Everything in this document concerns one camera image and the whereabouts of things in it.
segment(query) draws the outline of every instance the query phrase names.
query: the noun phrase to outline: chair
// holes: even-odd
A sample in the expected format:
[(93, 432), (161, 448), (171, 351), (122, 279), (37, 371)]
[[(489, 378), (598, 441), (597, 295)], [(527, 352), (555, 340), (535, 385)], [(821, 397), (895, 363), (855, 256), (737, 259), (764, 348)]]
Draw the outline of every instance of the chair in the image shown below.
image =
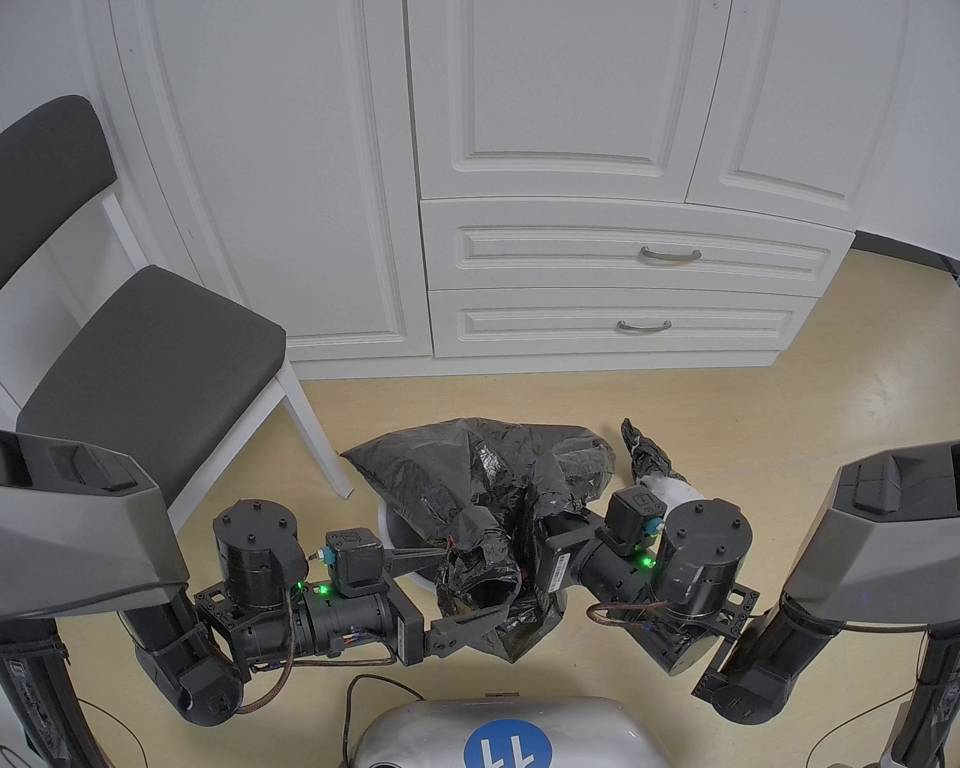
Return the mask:
[(336, 493), (353, 488), (286, 357), (286, 331), (150, 265), (116, 196), (90, 103), (63, 96), (0, 133), (0, 287), (99, 198), (135, 270), (87, 321), (16, 417), (19, 432), (127, 453), (174, 528), (282, 401)]

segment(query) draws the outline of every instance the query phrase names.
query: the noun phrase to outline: white logo on blue circle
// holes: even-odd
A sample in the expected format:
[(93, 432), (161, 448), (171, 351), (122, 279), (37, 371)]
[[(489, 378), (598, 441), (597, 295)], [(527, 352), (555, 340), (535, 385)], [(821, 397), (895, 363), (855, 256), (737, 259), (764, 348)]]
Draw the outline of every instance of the white logo on blue circle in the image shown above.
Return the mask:
[(494, 720), (473, 732), (464, 748), (467, 768), (550, 768), (546, 733), (526, 720)]

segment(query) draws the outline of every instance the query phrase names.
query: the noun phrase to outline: chair seat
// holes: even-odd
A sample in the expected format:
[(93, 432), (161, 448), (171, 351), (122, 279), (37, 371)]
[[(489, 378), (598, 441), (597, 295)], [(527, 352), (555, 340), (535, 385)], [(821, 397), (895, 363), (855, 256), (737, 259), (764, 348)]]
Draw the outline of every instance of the chair seat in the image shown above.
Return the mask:
[(129, 454), (169, 506), (285, 353), (279, 325), (146, 267), (63, 351), (24, 405), (17, 430)]

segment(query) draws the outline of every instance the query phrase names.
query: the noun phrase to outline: metal handle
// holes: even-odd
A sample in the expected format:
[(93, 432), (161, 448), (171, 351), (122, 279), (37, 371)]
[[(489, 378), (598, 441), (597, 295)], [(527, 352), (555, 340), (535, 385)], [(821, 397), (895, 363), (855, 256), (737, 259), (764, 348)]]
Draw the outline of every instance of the metal handle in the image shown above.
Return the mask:
[(640, 255), (647, 258), (658, 258), (660, 261), (696, 261), (703, 256), (699, 249), (691, 253), (657, 253), (646, 246), (640, 249)]
[(656, 327), (644, 327), (643, 325), (630, 325), (624, 323), (622, 320), (616, 324), (617, 330), (625, 330), (629, 333), (657, 333), (658, 331), (666, 330), (667, 328), (672, 328), (673, 324), (669, 320), (664, 320), (663, 325), (657, 325)]

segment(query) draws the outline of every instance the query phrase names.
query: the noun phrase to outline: wooden floor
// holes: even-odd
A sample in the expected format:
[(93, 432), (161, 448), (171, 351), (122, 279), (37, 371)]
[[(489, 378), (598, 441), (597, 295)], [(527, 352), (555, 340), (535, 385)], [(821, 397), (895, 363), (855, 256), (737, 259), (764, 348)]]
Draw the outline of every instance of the wooden floor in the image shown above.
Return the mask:
[[(755, 537), (740, 581), (760, 589), (765, 608), (840, 465), (884, 447), (960, 439), (960, 290), (944, 273), (851, 252), (793, 347), (770, 369), (317, 381), (305, 389), (338, 450), (464, 416), (582, 424), (616, 449), (608, 492), (629, 483), (618, 425), (630, 417), (698, 490), (743, 508)], [(191, 587), (219, 580), (210, 521), (238, 498), (288, 506), (305, 549), (322, 544), (328, 529), (375, 529), (376, 496), (349, 473), (357, 490), (342, 501), (286, 413), (274, 413), (182, 531)], [(605, 510), (606, 497), (593, 506)], [(325, 578), (323, 569), (314, 566), (311, 578)], [(425, 592), (410, 591), (428, 616), (437, 615)], [(706, 660), (667, 678), (626, 633), (588, 622), (590, 602), (585, 590), (572, 589), (564, 622), (516, 665), (466, 649), (387, 672), (428, 698), (489, 691), (610, 697), (647, 723), (678, 767), (800, 768), (828, 729), (911, 686), (920, 642), (841, 635), (804, 673), (783, 714), (764, 726), (737, 727), (689, 695)], [(349, 670), (297, 670), (265, 709), (202, 730), (182, 722), (146, 680), (115, 616), (60, 625), (78, 693), (124, 718), (154, 768), (339, 763)], [(262, 677), (268, 679), (248, 686), (251, 698), (272, 684)], [(385, 685), (364, 685), (353, 716), (358, 735), (376, 714), (404, 701)], [(876, 760), (894, 714), (890, 706), (840, 731), (811, 765)], [(140, 764), (119, 727), (95, 711), (90, 721), (117, 766)], [(953, 750), (948, 763), (958, 759)]]

